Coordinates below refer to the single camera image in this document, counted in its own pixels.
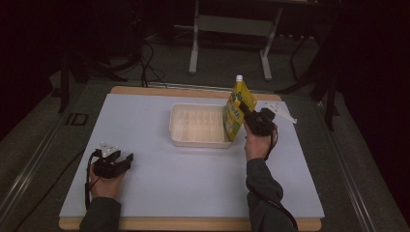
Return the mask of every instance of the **plastic container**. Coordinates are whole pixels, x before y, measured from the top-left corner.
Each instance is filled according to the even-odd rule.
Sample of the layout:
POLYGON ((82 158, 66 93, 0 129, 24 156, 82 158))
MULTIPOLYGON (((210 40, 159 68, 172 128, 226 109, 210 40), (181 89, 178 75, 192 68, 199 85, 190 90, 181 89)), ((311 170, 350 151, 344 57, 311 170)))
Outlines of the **plastic container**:
POLYGON ((169 130, 175 146, 228 148, 223 128, 224 105, 178 103, 172 107, 169 130))

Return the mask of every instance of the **gray sleeve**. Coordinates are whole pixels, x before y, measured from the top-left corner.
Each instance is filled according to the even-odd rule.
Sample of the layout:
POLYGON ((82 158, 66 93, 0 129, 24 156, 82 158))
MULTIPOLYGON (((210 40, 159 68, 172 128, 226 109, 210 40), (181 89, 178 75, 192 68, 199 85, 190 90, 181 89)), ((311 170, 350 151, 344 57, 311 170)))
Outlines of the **gray sleeve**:
MULTIPOLYGON (((274 180, 264 159, 251 159, 247 163, 247 185, 280 205, 283 197, 281 185, 274 180)), ((248 194, 249 219, 252 232, 296 231, 290 219, 279 209, 248 194)))
POLYGON ((87 214, 79 225, 80 231, 118 231, 121 204, 107 197, 97 197, 91 201, 87 214))

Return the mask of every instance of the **white paper sheet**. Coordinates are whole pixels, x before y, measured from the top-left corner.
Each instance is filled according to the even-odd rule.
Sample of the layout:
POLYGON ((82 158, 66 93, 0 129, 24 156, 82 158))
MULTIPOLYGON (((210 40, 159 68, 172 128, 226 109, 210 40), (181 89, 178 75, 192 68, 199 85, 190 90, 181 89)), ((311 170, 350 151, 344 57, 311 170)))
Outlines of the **white paper sheet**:
MULTIPOLYGON (((122 217, 247 218, 245 130, 241 128, 228 149, 175 147, 169 132, 175 103, 226 100, 108 95, 60 217, 85 215, 87 161, 105 142, 120 147, 120 160, 134 153, 122 187, 122 217)), ((260 101, 256 109, 263 104, 260 101)), ((284 102, 280 106, 287 110, 284 102)), ((282 204, 295 218, 324 217, 293 124, 279 116, 274 122, 278 144, 267 164, 284 189, 282 204)))

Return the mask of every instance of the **black cable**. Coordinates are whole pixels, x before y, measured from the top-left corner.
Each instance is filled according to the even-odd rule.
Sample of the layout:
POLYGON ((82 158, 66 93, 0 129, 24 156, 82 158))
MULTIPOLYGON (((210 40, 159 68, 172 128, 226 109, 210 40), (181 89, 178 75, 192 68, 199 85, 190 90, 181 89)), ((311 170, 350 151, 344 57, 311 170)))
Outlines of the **black cable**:
POLYGON ((90 186, 89 190, 93 188, 93 186, 100 180, 101 177, 97 178, 97 180, 90 186))
POLYGON ((47 190, 47 192, 45 193, 45 195, 42 197, 42 199, 39 200, 39 202, 37 202, 37 204, 35 205, 35 207, 33 207, 33 209, 23 218, 23 220, 18 224, 18 226, 15 228, 14 232, 18 231, 18 229, 21 227, 21 225, 25 222, 26 219, 28 219, 33 213, 34 211, 40 206, 40 204, 42 204, 42 202, 45 200, 45 198, 48 196, 48 194, 51 192, 51 190, 55 187, 55 185, 57 184, 57 182, 60 180, 60 178, 63 176, 63 174, 67 171, 67 169, 73 164, 73 162, 75 162, 75 160, 80 157, 82 154, 84 154, 85 150, 82 150, 81 152, 79 152, 71 161, 70 163, 63 169, 63 171, 60 173, 60 175, 57 177, 57 179, 54 181, 54 183, 51 185, 51 187, 47 190))
POLYGON ((162 83, 162 85, 165 87, 165 89, 167 89, 168 86, 166 86, 165 82, 163 82, 163 79, 165 78, 165 73, 163 73, 162 71, 154 69, 150 64, 148 64, 147 68, 149 68, 151 70, 151 72, 154 74, 154 76, 157 77, 157 79, 154 79, 153 81, 155 81, 155 80, 160 81, 162 83), (158 76, 156 72, 161 72, 162 76, 158 76))
POLYGON ((144 43, 144 45, 148 46, 148 47, 151 49, 151 55, 150 55, 150 58, 149 58, 148 60, 146 60, 147 65, 149 65, 149 64, 150 64, 150 62, 151 62, 151 60, 152 60, 152 59, 153 59, 153 57, 154 57, 154 48, 153 48, 151 45, 149 45, 148 43, 144 43))
POLYGON ((290 222, 293 225, 293 228, 296 229, 296 231, 299 231, 298 228, 298 223, 296 222, 296 219, 292 216, 292 214, 290 214, 289 211, 287 211, 282 205, 280 205, 279 203, 275 202, 274 200, 270 199, 268 196, 263 195, 262 193, 256 191, 255 188, 253 188, 252 186, 249 185, 248 182, 246 182, 247 184, 247 188, 248 190, 253 193, 257 198, 265 201, 266 203, 268 203, 269 205, 273 206, 274 208, 278 209, 279 211, 281 211, 284 215, 286 215, 286 217, 290 220, 290 222))
POLYGON ((274 147, 278 143, 279 135, 278 135, 278 126, 277 125, 275 125, 275 132, 276 132, 276 138, 277 139, 275 140, 275 143, 274 143, 274 136, 271 134, 271 147, 269 148, 268 154, 266 154, 266 156, 265 156, 265 160, 268 160, 269 155, 271 154, 272 150, 274 149, 274 147))
POLYGON ((91 167, 91 160, 93 160, 93 157, 95 156, 95 153, 92 153, 90 158, 88 159, 88 163, 87 163, 87 169, 86 169, 86 178, 85 178, 85 186, 84 186, 84 193, 85 193, 85 209, 88 209, 88 207, 90 206, 90 167, 91 167))
POLYGON ((145 75, 145 71, 146 71, 146 66, 144 65, 144 61, 141 57, 141 66, 142 66, 142 74, 141 74, 141 86, 142 87, 148 87, 148 83, 147 83, 147 77, 145 75))

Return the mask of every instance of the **wooden table edge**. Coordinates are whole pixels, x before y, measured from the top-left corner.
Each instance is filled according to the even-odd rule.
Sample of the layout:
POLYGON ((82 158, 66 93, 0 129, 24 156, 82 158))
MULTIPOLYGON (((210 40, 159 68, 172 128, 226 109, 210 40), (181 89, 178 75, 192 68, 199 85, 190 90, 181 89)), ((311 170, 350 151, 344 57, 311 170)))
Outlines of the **wooden table edge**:
MULTIPOLYGON (((165 88, 141 88, 130 86, 115 86, 111 89, 110 94, 124 95, 148 95, 148 96, 169 96, 169 97, 187 97, 187 98, 213 98, 228 100, 231 92, 216 90, 193 90, 193 89, 165 89, 165 88)), ((280 101, 279 95, 254 94, 257 100, 261 101, 280 101)))
MULTIPOLYGON (((60 228, 78 230, 82 217, 61 217, 60 228)), ((318 231, 320 218, 296 218, 299 231, 318 231)), ((216 217, 121 217, 120 230, 137 231, 250 231, 248 218, 216 217)))

